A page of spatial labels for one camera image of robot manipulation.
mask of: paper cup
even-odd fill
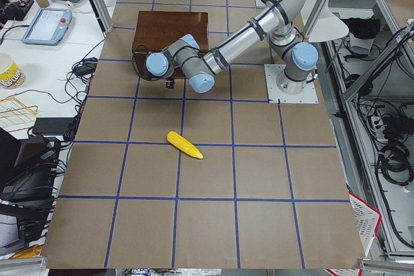
[[[0,53],[0,87],[4,89],[15,89],[26,80],[19,66],[5,53]]]

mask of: yellow cup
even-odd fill
[[[8,54],[0,53],[0,86],[4,89],[15,89],[25,80],[26,75],[13,59]]]

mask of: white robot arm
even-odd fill
[[[180,38],[159,53],[149,55],[146,70],[154,78],[171,79],[181,67],[195,92],[208,92],[214,76],[227,69],[241,54],[258,42],[268,39],[270,46],[286,63],[278,78],[284,92],[297,94],[306,83],[309,71],[318,60],[317,50],[302,43],[296,36],[292,20],[299,14],[305,0],[262,0],[266,8],[202,58],[199,46],[190,34]]]

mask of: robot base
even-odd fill
[[[319,103],[313,82],[306,84],[304,90],[297,95],[282,92],[276,85],[278,74],[285,69],[284,65],[265,65],[267,94],[270,103]]]

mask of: blue joint cap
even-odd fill
[[[209,74],[198,74],[191,77],[188,82],[197,93],[205,93],[214,86],[214,77]]]
[[[295,45],[292,52],[293,61],[303,71],[311,71],[318,62],[318,50],[313,45],[301,42]]]
[[[163,53],[152,53],[146,61],[147,69],[156,77],[162,77],[167,73],[169,64],[168,59]]]
[[[185,41],[188,45],[191,45],[193,48],[200,49],[198,43],[192,35],[186,34],[185,36],[182,36],[180,39]]]

